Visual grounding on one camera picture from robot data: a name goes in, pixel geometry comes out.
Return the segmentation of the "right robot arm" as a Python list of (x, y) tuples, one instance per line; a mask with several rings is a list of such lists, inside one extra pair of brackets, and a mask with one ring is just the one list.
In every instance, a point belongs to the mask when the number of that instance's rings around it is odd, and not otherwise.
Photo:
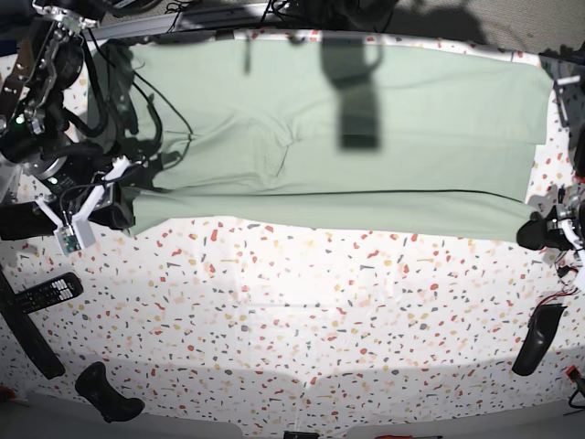
[[(108, 177), (121, 154), (119, 140), (103, 144), (113, 125), (124, 132), (113, 102), (104, 98), (83, 33), (114, 11), (109, 1), (35, 1), (16, 61), (1, 84), (1, 236), (15, 241), (48, 236), (55, 225), (34, 202), (15, 203), (20, 173), (49, 192), (48, 207), (66, 224), (102, 189), (93, 223), (113, 230), (133, 224), (129, 202), (116, 177)], [(66, 108), (65, 91), (86, 71), (97, 109), (90, 126)]]

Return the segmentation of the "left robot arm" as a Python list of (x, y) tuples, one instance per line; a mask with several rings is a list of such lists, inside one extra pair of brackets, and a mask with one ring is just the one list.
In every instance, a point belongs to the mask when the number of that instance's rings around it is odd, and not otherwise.
[(560, 124), (569, 130), (569, 161), (576, 181), (575, 201), (569, 201), (578, 236), (584, 240), (584, 45), (562, 46), (542, 53), (542, 65), (553, 80)]

